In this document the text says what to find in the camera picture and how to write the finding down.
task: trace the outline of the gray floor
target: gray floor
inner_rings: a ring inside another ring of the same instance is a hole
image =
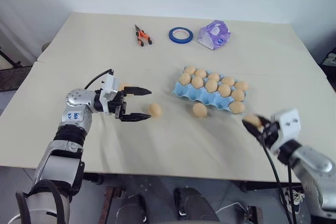
[[[28,192],[34,175],[33,169],[9,168],[0,166],[0,223],[7,223],[17,212],[15,192]],[[78,195],[70,205],[70,223],[98,223],[107,186],[120,186],[127,195],[142,194],[149,209],[151,223],[176,220],[173,190],[176,187],[196,188],[218,210],[233,202],[243,206],[259,206],[263,210],[264,223],[287,223],[286,215],[279,201],[277,190],[259,190],[243,193],[227,180],[198,179],[165,176],[105,175],[102,185],[83,181]],[[108,223],[114,223],[121,200],[114,200]],[[239,207],[226,208],[218,213],[223,223],[243,223],[243,211]],[[310,223],[307,206],[303,204],[298,223]]]

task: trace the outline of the table surface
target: table surface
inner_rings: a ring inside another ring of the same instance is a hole
[[[226,22],[229,43],[211,51],[196,41],[198,29],[210,22],[73,13],[0,116],[0,165],[36,167],[55,136],[66,93],[113,68],[120,82],[153,92],[127,97],[127,112],[146,112],[157,102],[163,116],[122,123],[94,114],[82,158],[86,171],[274,181],[263,149],[241,123],[243,114],[208,106],[209,117],[198,119],[194,102],[172,93],[188,65],[248,81],[246,113],[298,108],[299,141],[335,160],[335,92],[290,25]],[[134,24],[153,45],[138,46]],[[171,42],[168,31],[176,26],[193,31],[193,41]],[[286,167],[274,160],[286,181]]]

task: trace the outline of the egg carton cup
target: egg carton cup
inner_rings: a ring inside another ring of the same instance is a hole
[[[220,74],[219,76],[220,76],[220,80],[222,80],[225,77],[222,74]],[[183,86],[179,81],[177,81],[175,84],[175,89],[173,90],[173,93],[175,93],[178,97],[188,97],[192,101],[199,101],[203,103],[204,105],[213,105],[219,110],[227,110],[227,111],[232,112],[229,105],[230,103],[234,102],[235,99],[231,95],[228,97],[222,97],[218,91],[209,93],[204,87],[208,80],[209,80],[208,77],[203,78],[204,85],[203,87],[199,89],[194,88],[194,86],[191,83]],[[218,84],[218,87],[223,85],[221,81],[218,81],[217,84]]]

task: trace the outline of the egg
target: egg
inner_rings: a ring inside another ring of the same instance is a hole
[[[244,121],[254,125],[256,128],[260,128],[262,126],[261,120],[256,115],[246,115],[243,118]]]
[[[248,90],[248,84],[247,84],[246,81],[238,81],[235,84],[235,88],[236,89],[241,89],[243,91],[246,91],[246,90]]]
[[[231,96],[237,102],[242,102],[245,98],[244,92],[240,89],[236,89],[236,90],[232,91]]]
[[[228,97],[231,94],[231,88],[228,84],[220,85],[218,87],[218,93],[220,93],[222,97]]]
[[[196,103],[193,106],[193,111],[194,111],[195,116],[198,118],[204,118],[208,114],[208,109],[202,103]]]
[[[196,76],[200,76],[202,78],[206,77],[206,71],[204,69],[197,69],[195,72]]]
[[[217,90],[217,87],[218,87],[217,81],[215,81],[213,79],[209,79],[205,84],[205,89],[209,93],[215,92]]]
[[[203,85],[204,85],[204,81],[203,81],[202,77],[200,77],[200,76],[195,76],[195,77],[191,80],[191,84],[194,86],[195,89],[199,89],[199,88],[203,87]]]
[[[152,103],[148,106],[148,113],[154,118],[159,118],[162,116],[162,108],[157,103]]]
[[[215,81],[219,81],[219,74],[218,73],[211,73],[208,76],[209,79],[213,79]]]
[[[181,74],[181,76],[179,78],[179,82],[183,86],[186,86],[187,84],[189,84],[191,82],[191,76],[190,76],[190,74],[188,74],[188,73]]]
[[[232,102],[229,105],[233,114],[240,114],[245,110],[245,105],[242,102]]]
[[[189,66],[184,69],[184,73],[188,73],[190,75],[194,74],[196,71],[196,68],[194,66]]]
[[[125,87],[131,87],[131,85],[127,82],[122,82],[119,85],[118,91],[124,90]]]
[[[222,79],[223,84],[228,84],[230,87],[235,84],[236,80],[233,77],[226,76]]]

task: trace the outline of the white cable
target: white cable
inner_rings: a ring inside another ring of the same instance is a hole
[[[234,202],[234,203],[232,203],[232,204],[230,204],[228,206],[222,207],[221,209],[217,210],[216,214],[219,213],[220,211],[222,211],[223,209],[231,207],[233,205],[239,205],[242,208],[242,210],[244,210],[244,212],[247,212],[247,210],[239,202]]]
[[[16,215],[16,216],[14,216],[9,222],[8,222],[8,224],[11,224],[14,220],[17,220],[17,219],[19,219],[21,217],[21,215],[19,214],[19,215]]]

